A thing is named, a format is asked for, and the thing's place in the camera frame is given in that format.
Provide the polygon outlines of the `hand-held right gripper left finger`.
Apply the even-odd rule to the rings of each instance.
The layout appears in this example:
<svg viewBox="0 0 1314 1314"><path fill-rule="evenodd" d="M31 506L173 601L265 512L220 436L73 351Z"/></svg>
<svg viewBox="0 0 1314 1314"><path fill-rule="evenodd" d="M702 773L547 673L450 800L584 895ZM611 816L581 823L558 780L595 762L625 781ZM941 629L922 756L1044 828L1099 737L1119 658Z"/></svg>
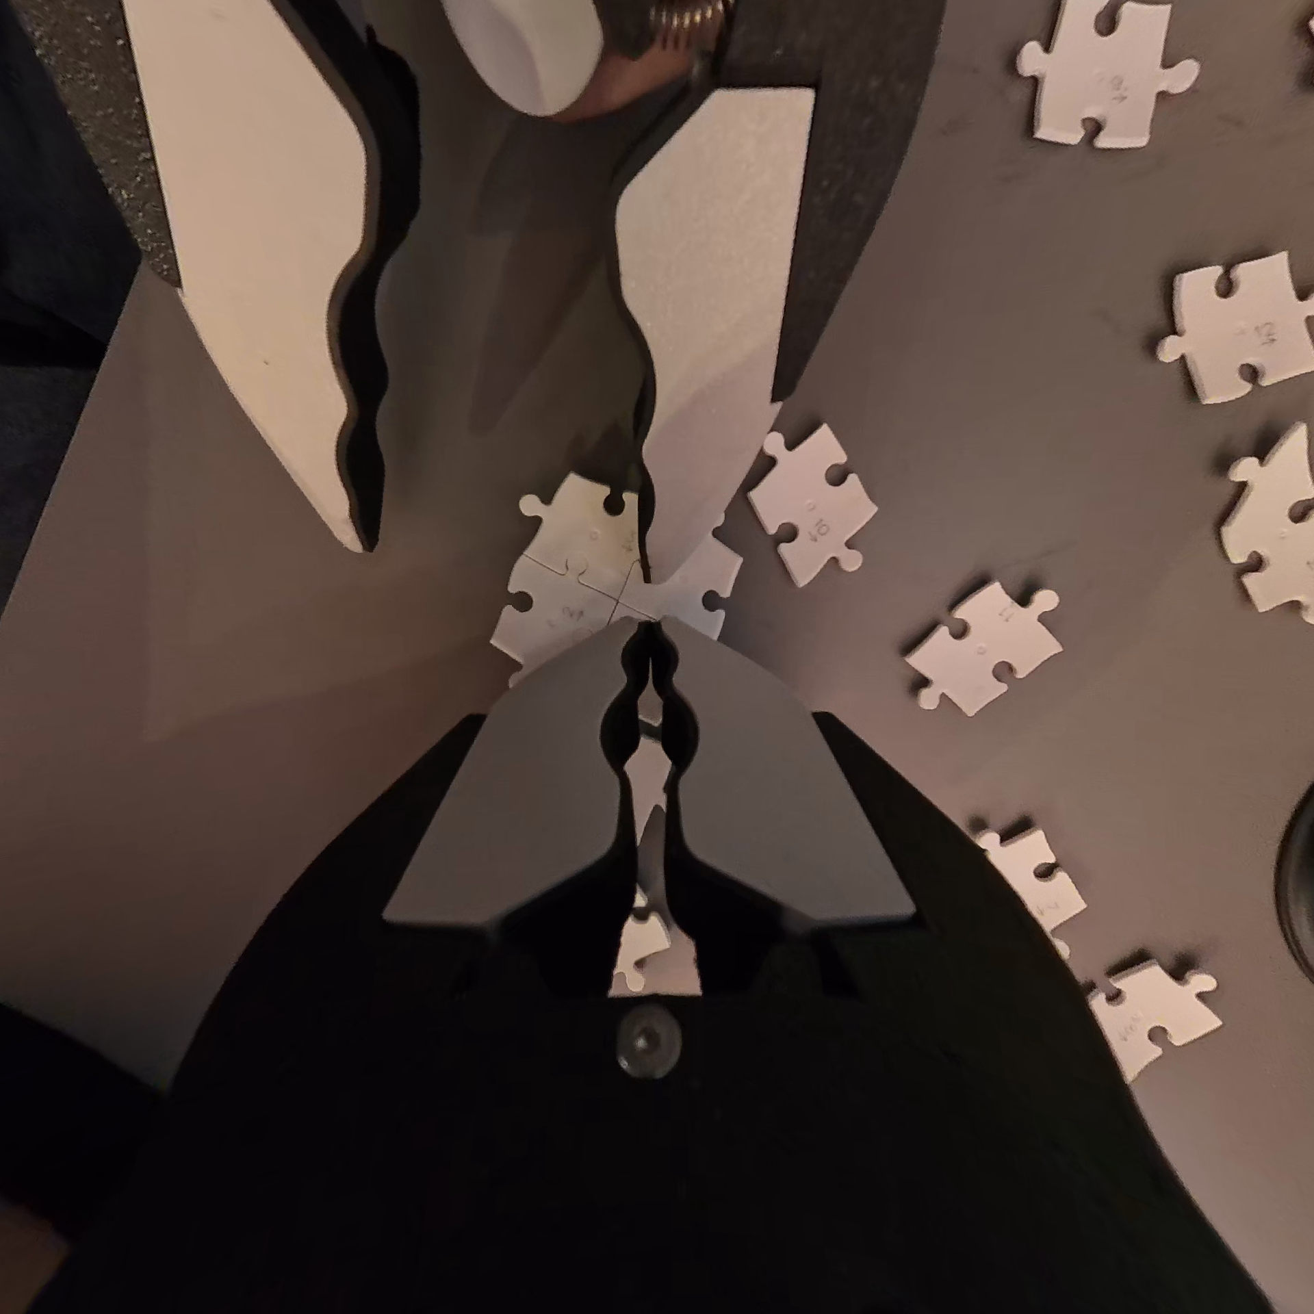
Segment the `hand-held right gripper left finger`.
<svg viewBox="0 0 1314 1314"><path fill-rule="evenodd" d="M486 716L384 919L491 928L631 844L625 766L645 687L641 623L619 620L522 676Z"/></svg>

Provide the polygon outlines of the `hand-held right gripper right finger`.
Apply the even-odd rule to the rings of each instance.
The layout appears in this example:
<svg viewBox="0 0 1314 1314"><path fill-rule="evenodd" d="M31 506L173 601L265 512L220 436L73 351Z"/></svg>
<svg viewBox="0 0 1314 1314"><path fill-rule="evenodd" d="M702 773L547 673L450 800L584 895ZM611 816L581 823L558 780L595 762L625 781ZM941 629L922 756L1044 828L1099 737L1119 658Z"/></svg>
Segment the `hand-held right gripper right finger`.
<svg viewBox="0 0 1314 1314"><path fill-rule="evenodd" d="M808 708L680 620L655 626L667 753L667 902L742 899L789 931L902 927L914 903Z"/></svg>

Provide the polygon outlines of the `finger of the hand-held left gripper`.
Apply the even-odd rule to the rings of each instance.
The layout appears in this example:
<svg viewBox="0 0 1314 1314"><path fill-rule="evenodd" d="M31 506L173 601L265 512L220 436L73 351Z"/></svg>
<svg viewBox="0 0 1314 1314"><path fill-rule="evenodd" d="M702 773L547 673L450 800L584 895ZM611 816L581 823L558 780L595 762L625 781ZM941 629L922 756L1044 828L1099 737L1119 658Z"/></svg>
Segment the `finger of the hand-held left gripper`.
<svg viewBox="0 0 1314 1314"><path fill-rule="evenodd" d="M121 8L179 301L304 501L343 548L373 551L375 303L419 202L404 68L358 4Z"/></svg>
<svg viewBox="0 0 1314 1314"><path fill-rule="evenodd" d="M717 526L771 432L814 91L717 90L617 201L620 298L650 359L649 575Z"/></svg>

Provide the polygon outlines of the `white curved jigsaw piece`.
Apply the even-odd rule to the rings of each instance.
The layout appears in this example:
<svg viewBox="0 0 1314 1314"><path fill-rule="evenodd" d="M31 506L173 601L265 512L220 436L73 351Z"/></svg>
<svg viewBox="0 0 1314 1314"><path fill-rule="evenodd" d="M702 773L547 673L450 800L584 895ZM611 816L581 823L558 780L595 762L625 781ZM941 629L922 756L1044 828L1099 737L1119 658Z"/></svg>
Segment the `white curved jigsaw piece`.
<svg viewBox="0 0 1314 1314"><path fill-rule="evenodd" d="M741 567L742 558L710 532L666 583L645 584L633 608L650 620L678 620L716 642Z"/></svg>
<svg viewBox="0 0 1314 1314"><path fill-rule="evenodd" d="M512 567L506 592L512 597L530 597L530 609L519 612L506 604L489 637L489 645L519 664L519 670L506 683L508 687L514 687L534 667L613 622L617 600L609 589L584 584L584 572L586 559L578 553L567 558L564 573L556 573L527 554Z"/></svg>
<svg viewBox="0 0 1314 1314"><path fill-rule="evenodd" d="M519 512L537 518L522 556L558 576L570 576L608 598L619 600L638 562L638 498L620 497L620 509L605 509L609 490L575 473L564 476L550 503L534 495L519 500Z"/></svg>

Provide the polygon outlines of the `scatter of white puzzle pieces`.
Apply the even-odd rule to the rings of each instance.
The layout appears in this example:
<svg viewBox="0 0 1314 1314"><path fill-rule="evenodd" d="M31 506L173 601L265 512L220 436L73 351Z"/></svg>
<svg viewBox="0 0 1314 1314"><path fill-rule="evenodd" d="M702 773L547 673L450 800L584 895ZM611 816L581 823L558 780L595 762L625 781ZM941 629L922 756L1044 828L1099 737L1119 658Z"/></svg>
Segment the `scatter of white puzzle pieces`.
<svg viewBox="0 0 1314 1314"><path fill-rule="evenodd" d="M747 503L771 653L1099 914L1257 913L1310 769L1310 4L943 4Z"/></svg>

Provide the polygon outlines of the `black round puzzle stand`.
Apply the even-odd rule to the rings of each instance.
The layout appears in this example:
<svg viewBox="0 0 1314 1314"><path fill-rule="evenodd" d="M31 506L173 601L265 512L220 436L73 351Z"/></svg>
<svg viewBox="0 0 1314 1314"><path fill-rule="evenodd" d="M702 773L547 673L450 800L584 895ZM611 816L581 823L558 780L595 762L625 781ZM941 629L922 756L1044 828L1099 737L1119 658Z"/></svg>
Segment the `black round puzzle stand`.
<svg viewBox="0 0 1314 1314"><path fill-rule="evenodd" d="M1312 981L1312 786L1295 806L1276 852L1274 916L1291 961Z"/></svg>

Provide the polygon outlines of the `person's dark trousers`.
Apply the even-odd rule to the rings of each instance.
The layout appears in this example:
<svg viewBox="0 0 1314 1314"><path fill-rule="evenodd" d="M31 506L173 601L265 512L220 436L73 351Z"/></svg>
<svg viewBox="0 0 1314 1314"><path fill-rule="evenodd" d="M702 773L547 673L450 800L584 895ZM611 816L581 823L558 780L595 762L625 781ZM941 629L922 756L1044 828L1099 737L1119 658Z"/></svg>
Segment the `person's dark trousers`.
<svg viewBox="0 0 1314 1314"><path fill-rule="evenodd" d="M1 603L139 260L54 82L1 4Z"/></svg>

